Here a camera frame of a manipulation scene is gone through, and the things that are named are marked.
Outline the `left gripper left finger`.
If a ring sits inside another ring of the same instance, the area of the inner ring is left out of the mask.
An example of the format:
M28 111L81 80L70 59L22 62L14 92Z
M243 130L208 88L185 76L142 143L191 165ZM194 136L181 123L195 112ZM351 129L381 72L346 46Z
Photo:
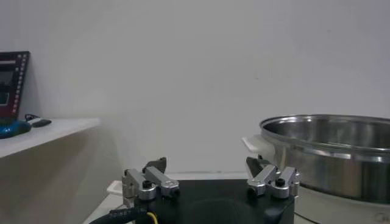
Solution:
M124 201L135 198L141 201L151 201L160 192L162 197L176 198L180 195L177 180L165 175L166 157L149 161L142 169L126 169L122 176L122 197Z

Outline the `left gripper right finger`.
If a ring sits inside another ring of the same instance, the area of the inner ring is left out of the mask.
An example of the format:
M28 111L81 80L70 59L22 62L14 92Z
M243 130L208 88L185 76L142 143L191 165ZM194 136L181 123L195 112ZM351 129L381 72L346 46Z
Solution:
M281 170L260 155L247 157L246 167L249 175L247 191L251 197L260 197L267 192L277 199L298 196L301 174L296 168Z

